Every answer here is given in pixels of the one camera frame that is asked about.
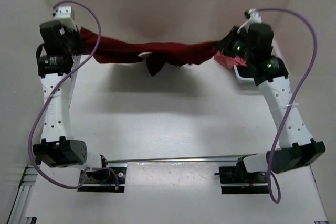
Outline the dark red t-shirt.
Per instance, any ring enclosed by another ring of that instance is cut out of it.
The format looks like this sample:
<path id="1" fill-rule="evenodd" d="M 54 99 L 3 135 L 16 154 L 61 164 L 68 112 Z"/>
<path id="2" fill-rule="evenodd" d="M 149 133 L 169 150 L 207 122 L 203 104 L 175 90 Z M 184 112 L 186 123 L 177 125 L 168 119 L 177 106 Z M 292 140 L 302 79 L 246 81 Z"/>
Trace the dark red t-shirt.
<path id="1" fill-rule="evenodd" d="M 127 43 L 109 37 L 102 37 L 94 59 L 100 64 L 131 64 L 146 61 L 150 75 L 156 75 L 165 64 L 181 67 L 200 65 L 218 52 L 219 41 L 199 44 L 175 42 Z"/>

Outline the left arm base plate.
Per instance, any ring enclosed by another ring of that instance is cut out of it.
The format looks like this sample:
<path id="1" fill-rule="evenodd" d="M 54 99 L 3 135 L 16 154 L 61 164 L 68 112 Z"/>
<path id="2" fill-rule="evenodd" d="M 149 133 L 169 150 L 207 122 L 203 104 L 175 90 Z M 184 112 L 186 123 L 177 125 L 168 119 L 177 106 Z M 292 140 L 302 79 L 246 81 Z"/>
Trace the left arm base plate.
<path id="1" fill-rule="evenodd" d="M 115 172 L 118 179 L 109 170 L 88 172 L 85 175 L 83 185 L 77 192 L 83 193 L 123 193 L 127 177 L 127 163 L 109 163 L 109 167 Z"/>

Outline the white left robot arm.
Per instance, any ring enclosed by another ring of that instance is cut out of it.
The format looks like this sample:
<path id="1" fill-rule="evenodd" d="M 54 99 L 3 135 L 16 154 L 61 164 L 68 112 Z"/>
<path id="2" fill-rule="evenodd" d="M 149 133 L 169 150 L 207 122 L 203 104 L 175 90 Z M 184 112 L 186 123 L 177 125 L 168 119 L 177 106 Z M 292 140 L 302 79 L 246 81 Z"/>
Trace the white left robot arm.
<path id="1" fill-rule="evenodd" d="M 59 20 L 40 24 L 43 44 L 36 52 L 38 75 L 43 88 L 46 110 L 41 142 L 33 153 L 49 167 L 92 169 L 98 182 L 105 182 L 110 169 L 102 156 L 88 151 L 84 141 L 75 140 L 71 132 L 69 108 L 76 75 L 71 73 L 77 57 L 84 53 L 77 27 L 68 28 Z"/>

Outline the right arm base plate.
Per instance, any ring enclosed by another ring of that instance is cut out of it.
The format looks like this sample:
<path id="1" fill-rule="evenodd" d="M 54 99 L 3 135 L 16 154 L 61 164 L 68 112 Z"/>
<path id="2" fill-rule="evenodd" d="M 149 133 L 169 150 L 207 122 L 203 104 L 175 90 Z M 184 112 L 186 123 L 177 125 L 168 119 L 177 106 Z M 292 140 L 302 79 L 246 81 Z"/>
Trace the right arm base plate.
<path id="1" fill-rule="evenodd" d="M 214 176 L 220 180 L 222 195 L 268 194 L 265 172 L 241 173 L 234 166 L 220 166 Z"/>

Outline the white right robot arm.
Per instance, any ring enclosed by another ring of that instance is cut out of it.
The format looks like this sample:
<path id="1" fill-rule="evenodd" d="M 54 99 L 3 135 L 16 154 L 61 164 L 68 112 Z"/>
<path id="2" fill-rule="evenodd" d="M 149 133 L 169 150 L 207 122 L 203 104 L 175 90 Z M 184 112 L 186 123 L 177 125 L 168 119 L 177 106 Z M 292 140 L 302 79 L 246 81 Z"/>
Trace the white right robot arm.
<path id="1" fill-rule="evenodd" d="M 265 152 L 245 156 L 236 168 L 236 177 L 247 182 L 256 172 L 271 170 L 279 174 L 310 165 L 326 147 L 315 141 L 292 98 L 289 73 L 283 60 L 272 53 L 274 33 L 265 23 L 247 29 L 234 26 L 218 43 L 218 50 L 246 62 L 247 71 L 265 98 L 277 129 L 275 143 Z"/>

